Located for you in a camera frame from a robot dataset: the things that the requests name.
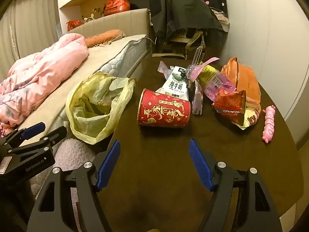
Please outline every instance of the pink toy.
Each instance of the pink toy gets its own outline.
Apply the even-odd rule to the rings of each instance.
[[[265,115],[265,127],[263,131],[263,137],[262,139],[267,144],[272,140],[273,133],[275,131],[275,113],[276,113],[276,107],[275,106],[268,106],[266,110],[263,110],[263,112],[266,113]]]

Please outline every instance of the yellow plastic bag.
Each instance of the yellow plastic bag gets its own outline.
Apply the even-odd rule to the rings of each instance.
[[[132,97],[134,85],[134,79],[103,72],[78,84],[65,104],[73,134],[92,145],[111,135]]]

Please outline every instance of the silver bolt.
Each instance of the silver bolt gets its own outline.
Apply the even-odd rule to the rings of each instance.
[[[59,173],[60,172],[60,168],[59,167],[55,167],[54,169],[53,169],[53,173]]]
[[[250,168],[250,172],[256,174],[257,170],[254,167],[252,167],[252,168]]]
[[[218,162],[218,167],[225,168],[226,166],[227,165],[224,162],[222,161]]]
[[[86,162],[84,164],[84,168],[89,168],[89,167],[92,167],[92,163],[91,162]]]

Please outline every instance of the blue gripper pad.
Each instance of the blue gripper pad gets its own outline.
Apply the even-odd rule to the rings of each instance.
[[[109,178],[112,175],[114,167],[117,163],[117,160],[120,155],[120,142],[118,140],[115,141],[108,155],[106,156],[103,164],[98,170],[98,181],[96,183],[96,187],[101,191],[104,187],[107,186],[109,182]]]
[[[21,135],[21,138],[23,140],[28,140],[44,131],[45,131],[45,124],[43,122],[40,122],[24,130],[23,134]]]
[[[211,168],[207,164],[204,156],[202,155],[200,149],[198,148],[193,139],[191,139],[189,143],[189,154],[191,156],[197,174],[200,177],[202,185],[206,187],[209,191],[212,191],[214,189],[214,183],[212,181]]]

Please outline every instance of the barcode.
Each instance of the barcode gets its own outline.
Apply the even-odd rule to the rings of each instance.
[[[170,93],[170,92],[165,92],[165,95],[169,95],[169,96],[172,96],[172,97],[177,97],[177,98],[179,98],[179,95],[177,95],[177,94],[172,94],[172,93]]]
[[[213,78],[213,81],[218,87],[222,86],[222,82],[217,76]]]

